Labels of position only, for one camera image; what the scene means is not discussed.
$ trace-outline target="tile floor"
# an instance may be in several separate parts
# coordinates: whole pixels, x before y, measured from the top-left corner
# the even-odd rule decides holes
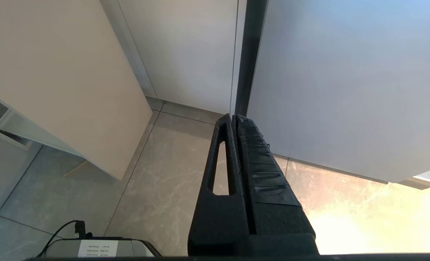
[[[84,160],[43,147],[0,210],[0,261],[35,256],[59,226],[86,221],[96,236],[146,239],[187,254],[187,235],[213,123],[220,116],[150,99],[153,111],[130,169],[117,181]],[[316,231],[321,254],[430,252],[430,188],[417,190],[276,156]],[[215,193],[227,192],[223,152]],[[60,237],[72,237],[67,228]]]

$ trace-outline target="black cable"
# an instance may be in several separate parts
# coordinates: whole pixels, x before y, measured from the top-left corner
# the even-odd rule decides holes
[[[75,223],[75,222],[80,222],[81,220],[72,220],[70,222],[67,222],[66,224],[64,224],[63,226],[61,226],[53,235],[52,237],[49,239],[49,241],[47,242],[47,244],[45,244],[44,248],[42,249],[42,251],[36,256],[36,258],[41,257],[45,251],[47,251],[47,248],[49,248],[49,244],[50,242],[55,238],[55,236],[57,236],[57,234],[60,232],[60,230],[64,229],[64,227],[66,227],[67,225],[71,224],[71,223]]]

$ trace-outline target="white label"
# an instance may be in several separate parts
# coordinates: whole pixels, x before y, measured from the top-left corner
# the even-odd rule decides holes
[[[117,240],[81,240],[78,257],[115,257]]]

